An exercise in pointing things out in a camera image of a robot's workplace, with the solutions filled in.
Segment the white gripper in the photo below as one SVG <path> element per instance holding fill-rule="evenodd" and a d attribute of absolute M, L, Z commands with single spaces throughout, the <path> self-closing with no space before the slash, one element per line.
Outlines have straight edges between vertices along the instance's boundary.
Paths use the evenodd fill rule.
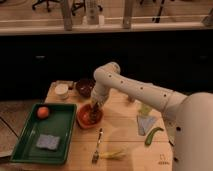
<path fill-rule="evenodd" d="M 99 107 L 102 107 L 109 98 L 110 89 L 102 85 L 96 84 L 91 92 L 91 104 L 94 105 L 92 113 L 99 112 Z"/>

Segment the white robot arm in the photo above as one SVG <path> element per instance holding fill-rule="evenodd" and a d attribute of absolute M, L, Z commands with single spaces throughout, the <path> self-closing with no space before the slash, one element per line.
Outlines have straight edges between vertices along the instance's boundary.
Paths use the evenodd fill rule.
<path fill-rule="evenodd" d="M 103 106 L 114 88 L 176 121 L 172 171 L 213 171 L 213 93 L 185 95 L 133 80 L 116 62 L 98 67 L 93 77 L 93 103 Z"/>

